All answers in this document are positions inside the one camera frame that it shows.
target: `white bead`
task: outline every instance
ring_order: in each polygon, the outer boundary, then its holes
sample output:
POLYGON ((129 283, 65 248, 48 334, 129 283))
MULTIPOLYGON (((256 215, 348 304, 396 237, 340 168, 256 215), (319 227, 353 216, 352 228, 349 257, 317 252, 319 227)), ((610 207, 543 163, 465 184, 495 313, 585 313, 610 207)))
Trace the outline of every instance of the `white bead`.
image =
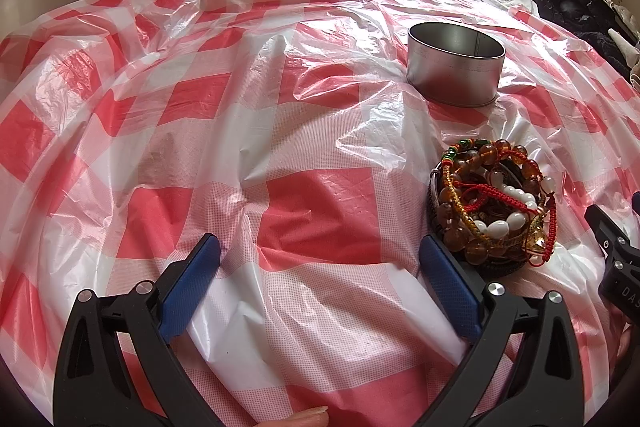
POLYGON ((495 188, 500 188, 504 185, 503 181, 504 181, 504 176, 502 175, 501 172, 490 172, 489 174, 489 183, 491 184, 492 187, 495 188))
POLYGON ((507 223, 509 230, 519 230, 527 224, 527 216, 522 212, 512 212, 509 214, 509 217, 507 217, 507 223))
POLYGON ((486 225, 484 221, 480 221, 479 219, 476 219, 474 223, 476 224, 476 227, 478 227, 478 230, 480 230, 480 233, 486 233, 486 225))
POLYGON ((556 191, 556 182, 551 176, 547 176, 546 178, 542 178, 540 188, 544 190, 545 194, 551 194, 556 191))
POLYGON ((486 235, 491 237, 491 239, 502 239, 508 233, 509 223, 507 223, 506 221, 494 221, 492 222, 492 224, 486 227, 486 235))

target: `silver cylindrical container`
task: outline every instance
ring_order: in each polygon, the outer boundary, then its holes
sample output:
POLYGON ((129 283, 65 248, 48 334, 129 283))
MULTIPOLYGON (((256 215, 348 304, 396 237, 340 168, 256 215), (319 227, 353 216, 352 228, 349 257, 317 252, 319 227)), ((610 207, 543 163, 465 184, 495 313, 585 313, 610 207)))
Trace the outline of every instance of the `silver cylindrical container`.
POLYGON ((423 22, 409 29, 407 79, 427 100, 481 107, 495 100, 504 47, 473 28, 423 22))

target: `pile of clothes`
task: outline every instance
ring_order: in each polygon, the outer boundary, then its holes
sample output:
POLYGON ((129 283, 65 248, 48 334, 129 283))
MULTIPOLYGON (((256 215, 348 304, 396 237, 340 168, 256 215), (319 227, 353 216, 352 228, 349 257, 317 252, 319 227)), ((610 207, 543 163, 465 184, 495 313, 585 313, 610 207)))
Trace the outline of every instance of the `pile of clothes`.
POLYGON ((628 82, 638 83, 634 87, 640 90, 640 32, 624 8, 615 6, 611 0, 535 2, 543 19, 588 42, 628 82))

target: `bed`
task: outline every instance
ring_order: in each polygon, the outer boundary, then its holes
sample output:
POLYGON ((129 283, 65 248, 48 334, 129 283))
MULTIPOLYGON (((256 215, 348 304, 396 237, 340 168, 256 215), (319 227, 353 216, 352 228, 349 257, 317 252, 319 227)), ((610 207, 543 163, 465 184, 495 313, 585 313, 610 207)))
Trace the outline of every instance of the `bed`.
POLYGON ((599 204, 638 242, 639 115, 631 87, 531 0, 62 7, 0 44, 0 353, 50 419, 77 293, 155 280, 213 232, 221 269, 174 349, 227 426, 313 405, 337 427, 412 425, 466 349, 418 275, 428 178, 447 144, 502 137, 562 187, 552 260, 504 284, 565 296, 588 418, 624 321, 598 295, 604 257, 583 215, 599 204), (407 84, 406 31, 424 21, 505 46, 494 105, 438 105, 407 84))

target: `blue gripper pad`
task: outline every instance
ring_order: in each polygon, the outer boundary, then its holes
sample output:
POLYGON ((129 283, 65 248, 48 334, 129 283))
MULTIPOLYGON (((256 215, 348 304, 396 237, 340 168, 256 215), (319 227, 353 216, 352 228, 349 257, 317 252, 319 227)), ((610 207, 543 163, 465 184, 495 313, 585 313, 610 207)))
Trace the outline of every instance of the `blue gripper pad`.
POLYGON ((453 329, 475 344, 482 334, 480 303, 433 237, 422 240, 418 256, 453 329))
POLYGON ((634 212, 640 216, 640 192, 636 192, 631 197, 631 207, 633 208, 634 212))
POLYGON ((164 299, 158 329, 167 344, 187 328, 219 267, 220 242, 215 235, 211 235, 164 299))

